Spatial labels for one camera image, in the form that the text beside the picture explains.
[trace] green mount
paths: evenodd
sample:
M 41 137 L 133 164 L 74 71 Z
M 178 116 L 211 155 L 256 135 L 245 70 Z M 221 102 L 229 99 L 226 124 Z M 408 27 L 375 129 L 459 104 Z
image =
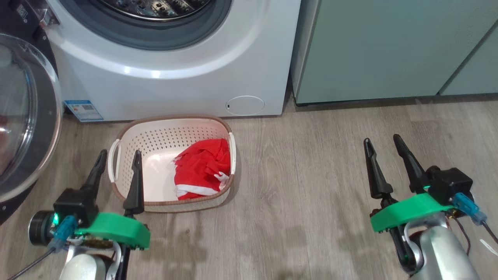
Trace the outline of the green mount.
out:
M 116 213 L 100 212 L 90 227 L 76 230 L 76 235 L 95 237 L 123 243 L 135 249 L 149 249 L 150 231 L 140 221 Z
M 370 222 L 375 232 L 381 232 L 453 208 L 439 204 L 429 193 L 422 193 L 385 207 Z

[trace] perforated basket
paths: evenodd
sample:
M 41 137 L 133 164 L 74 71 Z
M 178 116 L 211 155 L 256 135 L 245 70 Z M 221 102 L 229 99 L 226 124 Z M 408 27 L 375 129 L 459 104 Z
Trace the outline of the perforated basket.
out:
M 178 200 L 175 195 L 173 159 L 193 143 L 224 138 L 230 147 L 230 179 L 217 194 Z M 136 150 L 142 152 L 145 210 L 187 212 L 220 205 L 228 196 L 236 168 L 236 146 L 232 130 L 223 120 L 209 116 L 170 116 L 138 120 L 126 126 L 109 150 L 108 173 L 111 185 L 122 201 L 128 195 Z

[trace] qr code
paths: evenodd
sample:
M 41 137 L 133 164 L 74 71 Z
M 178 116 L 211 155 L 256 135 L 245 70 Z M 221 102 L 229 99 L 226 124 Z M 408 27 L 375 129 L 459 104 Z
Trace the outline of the qr code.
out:
M 22 17 L 22 19 L 26 19 L 26 16 L 28 15 L 28 12 L 23 5 L 19 5 L 19 7 L 17 7 L 17 13 Z
M 83 107 L 83 110 L 94 110 L 92 105 L 81 105 Z

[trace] cabinet door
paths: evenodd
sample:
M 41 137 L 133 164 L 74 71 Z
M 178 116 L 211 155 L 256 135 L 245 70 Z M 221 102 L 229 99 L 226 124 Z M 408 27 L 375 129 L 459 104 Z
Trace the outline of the cabinet door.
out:
M 441 90 L 441 95 L 476 93 L 498 93 L 498 28 Z
M 435 95 L 497 18 L 489 0 L 323 0 L 296 102 Z

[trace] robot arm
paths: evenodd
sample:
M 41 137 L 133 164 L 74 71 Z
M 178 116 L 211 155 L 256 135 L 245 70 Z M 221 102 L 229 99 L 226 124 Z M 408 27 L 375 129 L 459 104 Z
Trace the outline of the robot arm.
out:
M 391 197 L 392 186 L 386 182 L 377 163 L 372 142 L 365 139 L 371 197 L 381 199 L 381 208 L 370 214 L 373 230 L 391 234 L 399 263 L 410 279 L 480 279 L 462 245 L 449 229 L 446 217 L 446 213 L 464 215 L 461 208 L 455 206 L 454 199 L 463 195 L 469 201 L 473 200 L 470 193 L 472 180 L 456 168 L 440 170 L 433 166 L 424 171 L 402 138 L 394 135 L 393 139 L 415 196 L 403 201 Z M 421 226 L 426 229 L 411 236 L 408 234 L 410 229 Z
M 134 218 L 144 211 L 142 159 L 133 159 L 133 178 L 123 204 L 124 215 L 99 212 L 96 205 L 107 151 L 103 150 L 83 186 L 66 189 L 54 203 L 54 211 L 37 212 L 29 224 L 29 240 L 49 251 L 9 280 L 16 279 L 49 254 L 68 251 L 61 280 L 125 280 L 131 250 L 150 245 L 150 231 Z M 112 252 L 104 254 L 89 252 Z

